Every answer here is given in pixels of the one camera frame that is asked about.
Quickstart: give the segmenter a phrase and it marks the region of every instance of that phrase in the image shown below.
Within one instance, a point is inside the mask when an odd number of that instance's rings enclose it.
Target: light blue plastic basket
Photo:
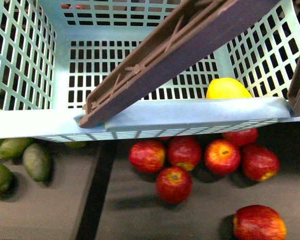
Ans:
[[[300,26],[292,1],[282,0],[251,28],[112,119],[80,128],[87,95],[179,3],[0,0],[0,138],[151,138],[300,121],[286,101],[300,54]],[[238,79],[255,97],[205,99],[209,82],[221,77]]]

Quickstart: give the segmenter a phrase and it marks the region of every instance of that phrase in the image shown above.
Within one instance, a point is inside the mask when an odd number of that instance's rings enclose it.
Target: red apple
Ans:
[[[224,139],[241,148],[244,145],[254,143],[259,133],[257,128],[250,128],[242,131],[223,132],[221,135]]]
[[[146,174],[156,174],[164,166],[165,146],[155,140],[141,141],[132,146],[129,153],[130,163]]]
[[[264,146],[251,143],[241,152],[242,170],[249,179],[264,181],[278,173],[280,163],[277,156]]]
[[[262,205],[240,208],[233,218],[233,231],[238,240],[284,240],[287,234],[279,213]]]
[[[179,166],[171,166],[162,170],[155,181],[158,196],[170,204],[180,204],[192,191],[190,174]]]
[[[168,146],[168,160],[172,166],[179,166],[187,171],[193,170],[202,157],[200,144],[193,136],[176,136]]]
[[[204,151],[204,163],[216,175],[233,173],[239,167],[240,161],[239,148],[225,139],[212,141]]]

